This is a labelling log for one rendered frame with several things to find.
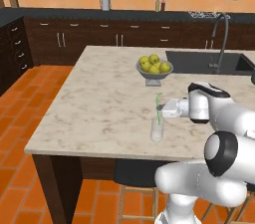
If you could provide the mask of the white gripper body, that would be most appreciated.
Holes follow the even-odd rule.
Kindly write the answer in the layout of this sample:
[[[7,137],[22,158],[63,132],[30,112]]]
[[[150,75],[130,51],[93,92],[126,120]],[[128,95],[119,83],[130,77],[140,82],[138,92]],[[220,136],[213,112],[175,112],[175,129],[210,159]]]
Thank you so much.
[[[180,99],[171,99],[162,105],[161,114],[163,118],[178,117],[181,114],[179,107]]]

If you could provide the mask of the green straw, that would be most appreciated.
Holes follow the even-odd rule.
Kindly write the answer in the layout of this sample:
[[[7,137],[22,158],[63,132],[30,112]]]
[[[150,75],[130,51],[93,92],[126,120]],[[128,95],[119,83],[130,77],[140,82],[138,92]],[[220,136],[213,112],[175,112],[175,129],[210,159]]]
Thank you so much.
[[[156,103],[156,115],[157,115],[157,124],[161,124],[161,113],[160,113],[160,98],[162,96],[162,93],[158,93],[155,98],[155,103]]]

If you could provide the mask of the clear glass cup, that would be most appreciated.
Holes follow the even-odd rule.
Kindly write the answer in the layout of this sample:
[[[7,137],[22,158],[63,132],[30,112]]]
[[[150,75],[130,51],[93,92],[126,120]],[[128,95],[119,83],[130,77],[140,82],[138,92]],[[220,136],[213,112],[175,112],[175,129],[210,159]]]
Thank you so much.
[[[154,142],[160,142],[163,138],[163,122],[158,121],[156,116],[151,120],[150,138]]]

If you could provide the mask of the dark wood drawer unit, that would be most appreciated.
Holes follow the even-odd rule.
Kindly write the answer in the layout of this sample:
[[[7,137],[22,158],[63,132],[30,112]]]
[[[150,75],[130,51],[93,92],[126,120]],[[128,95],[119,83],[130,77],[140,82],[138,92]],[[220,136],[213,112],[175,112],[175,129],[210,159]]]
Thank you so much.
[[[0,27],[0,96],[33,67],[23,19]]]

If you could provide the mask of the grey fruit bowl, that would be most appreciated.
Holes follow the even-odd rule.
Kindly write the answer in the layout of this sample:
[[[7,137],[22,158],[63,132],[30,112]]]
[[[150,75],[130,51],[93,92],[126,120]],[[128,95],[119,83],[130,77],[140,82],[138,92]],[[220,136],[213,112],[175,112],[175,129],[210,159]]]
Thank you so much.
[[[139,63],[135,64],[136,69],[141,74],[143,78],[145,78],[145,85],[147,87],[160,87],[161,81],[165,79],[169,74],[173,71],[172,63],[168,63],[170,65],[170,70],[167,73],[159,73],[159,74],[152,74],[144,72]]]

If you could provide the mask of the dark sink basin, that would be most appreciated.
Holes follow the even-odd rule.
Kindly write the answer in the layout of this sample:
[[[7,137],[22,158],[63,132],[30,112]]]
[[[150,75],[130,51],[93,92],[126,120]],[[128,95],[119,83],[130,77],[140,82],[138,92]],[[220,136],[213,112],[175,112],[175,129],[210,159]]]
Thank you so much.
[[[166,51],[166,57],[173,64],[176,74],[213,75],[210,64],[216,64],[219,53]],[[251,76],[255,64],[242,53],[225,53],[223,55],[220,75]]]

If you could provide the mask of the dark wood base cupboards run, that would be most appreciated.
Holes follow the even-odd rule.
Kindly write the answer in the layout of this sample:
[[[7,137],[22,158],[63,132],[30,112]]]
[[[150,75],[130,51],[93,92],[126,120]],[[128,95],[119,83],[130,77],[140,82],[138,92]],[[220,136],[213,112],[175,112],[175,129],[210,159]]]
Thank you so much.
[[[255,24],[26,18],[36,66],[74,65],[91,46],[255,50]]]

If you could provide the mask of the dark wood kitchen island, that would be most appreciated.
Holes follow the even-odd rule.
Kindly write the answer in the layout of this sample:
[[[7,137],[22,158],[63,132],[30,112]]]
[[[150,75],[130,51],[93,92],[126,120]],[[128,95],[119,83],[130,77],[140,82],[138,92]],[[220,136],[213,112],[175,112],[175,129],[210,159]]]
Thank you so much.
[[[33,154],[54,224],[72,224],[84,179],[113,180],[114,158]]]

